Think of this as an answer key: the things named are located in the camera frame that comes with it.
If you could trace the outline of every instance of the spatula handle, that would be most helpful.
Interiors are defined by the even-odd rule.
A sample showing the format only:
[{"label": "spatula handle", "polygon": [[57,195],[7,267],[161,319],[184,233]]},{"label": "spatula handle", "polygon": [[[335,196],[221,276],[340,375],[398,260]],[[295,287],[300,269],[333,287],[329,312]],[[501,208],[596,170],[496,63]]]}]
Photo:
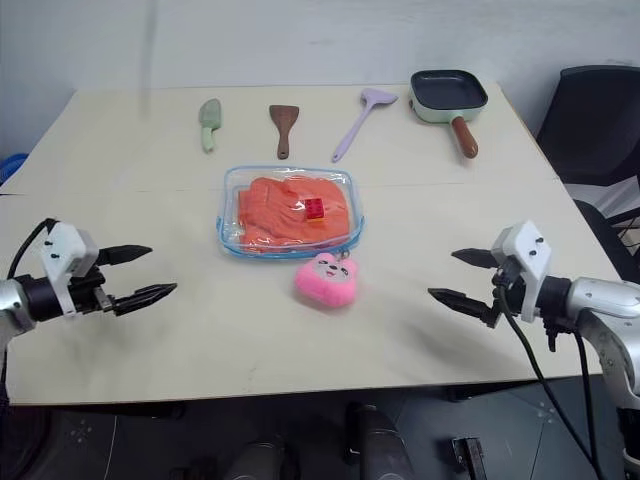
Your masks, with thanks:
[{"label": "spatula handle", "polygon": [[369,115],[370,111],[371,111],[371,107],[367,105],[362,111],[362,113],[360,114],[360,116],[358,117],[358,119],[356,120],[356,122],[353,124],[353,127],[351,127],[351,130],[349,130],[349,132],[347,132],[347,134],[344,136],[344,138],[338,145],[338,148],[336,148],[336,151],[333,152],[333,157],[331,157],[331,161],[333,163],[339,162],[340,159],[344,157],[344,154],[347,153],[347,150],[351,146],[353,139],[356,137],[358,130],[360,130],[360,127],[364,123],[364,120],[367,118],[367,115]]},{"label": "spatula handle", "polygon": [[280,160],[289,158],[289,132],[280,132],[280,140],[278,141],[278,158]]},{"label": "spatula handle", "polygon": [[213,152],[213,148],[214,148],[213,129],[202,127],[201,137],[202,137],[202,149],[204,150],[204,153]]}]

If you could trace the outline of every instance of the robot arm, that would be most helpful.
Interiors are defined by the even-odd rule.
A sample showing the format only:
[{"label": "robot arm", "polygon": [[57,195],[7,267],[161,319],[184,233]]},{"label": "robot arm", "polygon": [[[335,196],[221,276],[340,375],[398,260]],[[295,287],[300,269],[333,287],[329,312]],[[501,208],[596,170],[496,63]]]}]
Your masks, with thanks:
[{"label": "robot arm", "polygon": [[[618,409],[628,478],[640,478],[640,286],[547,275],[551,249],[532,222],[505,229],[491,251],[465,249],[452,255],[473,266],[496,268],[492,283],[506,291],[509,309],[527,322],[541,317],[551,351],[560,333],[578,332],[591,343]],[[448,289],[429,293],[491,328],[502,313],[497,289],[492,307]]]},{"label": "robot arm", "polygon": [[124,315],[154,304],[177,286],[151,285],[123,298],[107,295],[102,289],[106,280],[100,267],[130,262],[151,252],[151,248],[124,245],[98,249],[87,232],[54,220],[46,222],[48,236],[40,251],[46,277],[22,275],[0,280],[0,352],[12,338],[35,328],[37,322],[95,311]]}]

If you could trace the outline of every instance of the black chair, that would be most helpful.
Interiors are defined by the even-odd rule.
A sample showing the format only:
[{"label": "black chair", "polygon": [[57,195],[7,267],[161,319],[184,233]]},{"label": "black chair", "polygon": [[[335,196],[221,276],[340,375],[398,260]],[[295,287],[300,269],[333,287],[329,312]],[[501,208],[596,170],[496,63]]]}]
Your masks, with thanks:
[{"label": "black chair", "polygon": [[563,183],[609,186],[640,174],[640,68],[567,68],[537,137]]},{"label": "black chair", "polygon": [[640,249],[632,255],[618,238],[609,220],[596,207],[580,200],[575,202],[620,278],[640,284],[640,268],[638,268]]}]

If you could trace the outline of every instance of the wooden pan handle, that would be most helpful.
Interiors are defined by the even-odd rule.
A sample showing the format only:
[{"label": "wooden pan handle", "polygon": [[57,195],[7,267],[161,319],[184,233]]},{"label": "wooden pan handle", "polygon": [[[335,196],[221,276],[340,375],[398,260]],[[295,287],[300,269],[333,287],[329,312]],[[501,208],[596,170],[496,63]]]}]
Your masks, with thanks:
[{"label": "wooden pan handle", "polygon": [[460,144],[460,148],[462,149],[464,156],[467,158],[475,158],[478,154],[478,144],[476,143],[475,138],[473,138],[473,135],[471,135],[471,132],[467,127],[467,122],[464,121],[464,118],[454,118],[451,121],[451,127],[458,138],[458,143]]}]

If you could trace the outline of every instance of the plush toy ear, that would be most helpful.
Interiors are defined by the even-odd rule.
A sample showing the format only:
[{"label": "plush toy ear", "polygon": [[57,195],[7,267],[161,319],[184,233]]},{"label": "plush toy ear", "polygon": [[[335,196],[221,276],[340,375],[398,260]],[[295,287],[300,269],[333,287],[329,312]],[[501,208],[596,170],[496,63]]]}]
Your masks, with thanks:
[{"label": "plush toy ear", "polygon": [[331,255],[330,253],[321,253],[319,255],[316,255],[315,260],[316,261],[318,261],[318,260],[326,260],[327,262],[334,263],[336,261],[336,257]]},{"label": "plush toy ear", "polygon": [[358,273],[358,265],[353,260],[345,258],[342,262],[340,262],[344,268],[349,270],[351,275],[355,275]]}]

